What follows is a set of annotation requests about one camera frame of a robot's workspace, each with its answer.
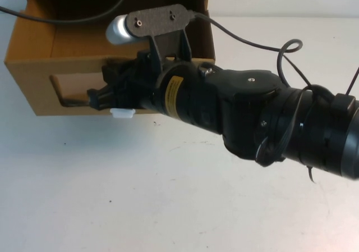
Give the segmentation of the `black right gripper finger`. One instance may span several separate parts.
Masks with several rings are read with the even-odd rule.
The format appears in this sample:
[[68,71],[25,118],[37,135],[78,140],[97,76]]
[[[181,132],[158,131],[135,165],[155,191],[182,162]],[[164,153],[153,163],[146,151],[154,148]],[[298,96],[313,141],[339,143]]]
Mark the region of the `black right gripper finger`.
[[102,66],[102,75],[104,81],[117,81],[122,73],[124,63],[107,63]]
[[111,109],[114,105],[113,90],[110,86],[87,90],[89,107],[96,110]]

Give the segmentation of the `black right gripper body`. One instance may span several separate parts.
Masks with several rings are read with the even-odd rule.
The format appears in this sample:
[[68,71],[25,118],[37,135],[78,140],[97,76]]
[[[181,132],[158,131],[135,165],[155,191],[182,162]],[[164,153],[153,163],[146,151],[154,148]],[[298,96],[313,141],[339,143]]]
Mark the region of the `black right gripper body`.
[[166,61],[159,74],[147,57],[112,64],[116,106],[145,109],[221,135],[218,91],[207,81],[220,71],[210,62]]

